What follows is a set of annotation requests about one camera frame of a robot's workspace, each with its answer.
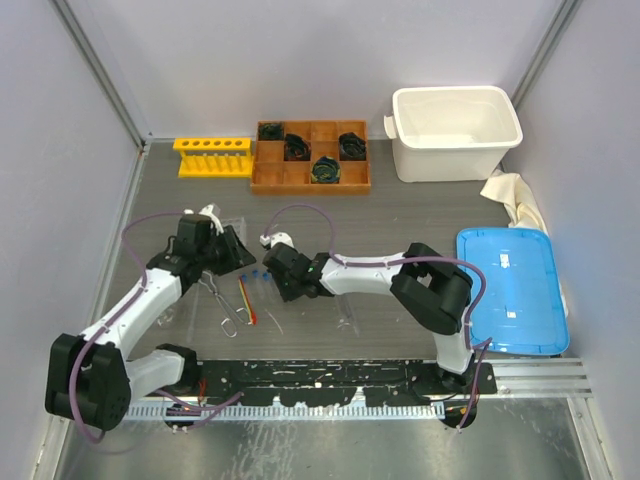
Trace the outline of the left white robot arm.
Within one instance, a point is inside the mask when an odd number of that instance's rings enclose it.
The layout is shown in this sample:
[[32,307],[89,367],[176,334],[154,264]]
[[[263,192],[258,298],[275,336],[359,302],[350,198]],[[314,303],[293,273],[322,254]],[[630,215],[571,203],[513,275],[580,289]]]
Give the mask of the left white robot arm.
[[146,331],[203,275],[220,277],[256,261],[236,230],[211,213],[184,213],[163,250],[141,263],[131,290],[78,335],[53,342],[44,397],[47,413],[82,428],[110,431],[130,404],[168,387],[194,393],[201,368],[195,351],[162,344],[138,360],[129,358]]

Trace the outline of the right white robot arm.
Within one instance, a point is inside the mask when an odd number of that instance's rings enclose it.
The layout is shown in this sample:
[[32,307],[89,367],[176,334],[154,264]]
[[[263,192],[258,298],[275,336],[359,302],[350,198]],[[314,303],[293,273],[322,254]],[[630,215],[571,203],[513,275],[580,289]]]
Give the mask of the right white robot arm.
[[351,293],[392,296],[433,334],[442,388],[459,394],[473,383],[469,321],[479,299],[471,297],[473,280],[466,273],[471,264],[445,258],[422,243],[386,257],[321,252],[312,259],[289,240],[264,235],[261,244],[263,265],[283,301]]

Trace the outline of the yellow test tube rack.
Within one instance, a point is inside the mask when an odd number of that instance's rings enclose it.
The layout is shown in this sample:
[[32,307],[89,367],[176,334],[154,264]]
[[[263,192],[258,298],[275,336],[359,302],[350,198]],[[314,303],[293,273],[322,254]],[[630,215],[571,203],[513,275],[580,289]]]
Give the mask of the yellow test tube rack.
[[179,178],[249,178],[253,172],[248,137],[176,138]]

